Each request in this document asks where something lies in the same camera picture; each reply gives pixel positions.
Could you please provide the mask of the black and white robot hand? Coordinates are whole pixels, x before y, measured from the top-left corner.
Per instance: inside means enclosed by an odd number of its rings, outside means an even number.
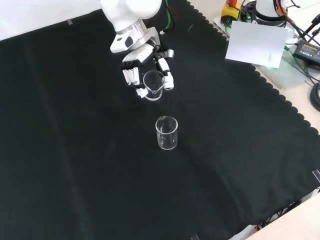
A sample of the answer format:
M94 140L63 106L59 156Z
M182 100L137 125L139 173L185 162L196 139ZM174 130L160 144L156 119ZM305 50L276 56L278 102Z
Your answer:
M154 60L157 70L163 74L165 90L172 90L174 78L171 73L167 59L174 57L174 50L161 45L158 32L155 27L137 29L133 26L116 34L110 46L112 53L127 52L121 63L121 69L126 83L135 89L137 95L146 98L148 88L143 83L140 69L150 60Z

